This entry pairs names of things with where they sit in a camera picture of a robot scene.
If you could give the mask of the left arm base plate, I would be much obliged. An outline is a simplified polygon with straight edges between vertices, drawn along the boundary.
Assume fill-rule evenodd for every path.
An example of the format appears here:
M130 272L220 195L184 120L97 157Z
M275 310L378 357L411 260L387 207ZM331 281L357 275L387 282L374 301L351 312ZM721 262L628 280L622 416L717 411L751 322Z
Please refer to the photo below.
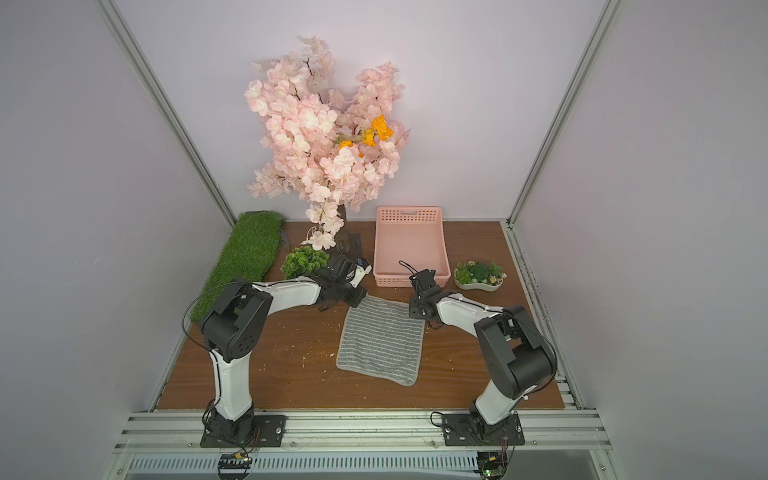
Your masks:
M203 421L202 448L280 447L288 417L246 413L228 420L217 411Z

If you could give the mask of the grey striped dishcloth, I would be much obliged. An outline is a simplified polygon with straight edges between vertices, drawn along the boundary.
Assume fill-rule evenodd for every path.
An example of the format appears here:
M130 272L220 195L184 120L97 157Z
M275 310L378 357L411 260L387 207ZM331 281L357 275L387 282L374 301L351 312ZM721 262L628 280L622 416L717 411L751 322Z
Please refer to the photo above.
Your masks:
M336 366L344 371L411 387L419 375L425 322L409 305L367 296L348 310Z

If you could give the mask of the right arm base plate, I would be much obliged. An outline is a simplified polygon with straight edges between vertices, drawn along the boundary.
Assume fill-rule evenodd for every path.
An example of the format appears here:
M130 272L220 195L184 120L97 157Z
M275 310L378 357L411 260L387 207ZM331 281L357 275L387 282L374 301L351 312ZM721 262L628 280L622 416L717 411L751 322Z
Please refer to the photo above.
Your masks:
M434 412L430 421L441 430L446 446L511 447L526 443L517 412L493 425L474 413Z

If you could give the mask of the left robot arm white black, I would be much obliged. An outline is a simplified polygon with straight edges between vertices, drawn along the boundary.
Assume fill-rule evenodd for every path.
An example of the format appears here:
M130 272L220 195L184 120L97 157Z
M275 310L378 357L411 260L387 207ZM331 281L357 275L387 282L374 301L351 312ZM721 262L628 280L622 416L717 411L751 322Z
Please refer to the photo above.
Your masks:
M204 439L243 446L262 425L256 420L249 387L250 356L272 314L297 307L342 301L354 308L366 296L361 286L372 271L363 259L334 255L328 266L308 275L275 282L237 279L221 292L199 322L199 344L212 360L215 398L203 414Z

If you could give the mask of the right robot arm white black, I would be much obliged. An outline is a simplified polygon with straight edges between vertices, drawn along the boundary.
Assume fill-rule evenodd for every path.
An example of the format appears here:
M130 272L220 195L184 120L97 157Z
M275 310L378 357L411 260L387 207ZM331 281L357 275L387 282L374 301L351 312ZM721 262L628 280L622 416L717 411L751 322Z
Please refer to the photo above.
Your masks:
M456 327L479 344L490 381L469 409L476 435L499 427L526 397L546 388L559 368L556 351L522 306L502 308L444 290L431 269L412 271L409 316Z

